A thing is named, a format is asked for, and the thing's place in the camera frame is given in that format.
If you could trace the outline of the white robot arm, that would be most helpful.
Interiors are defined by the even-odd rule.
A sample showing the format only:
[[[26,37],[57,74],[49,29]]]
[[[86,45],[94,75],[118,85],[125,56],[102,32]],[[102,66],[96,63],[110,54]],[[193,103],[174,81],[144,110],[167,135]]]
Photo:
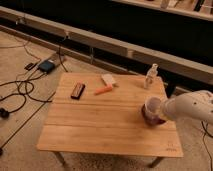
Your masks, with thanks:
[[[161,104],[169,120],[190,117],[213,125],[213,93],[207,90],[183,93]]]

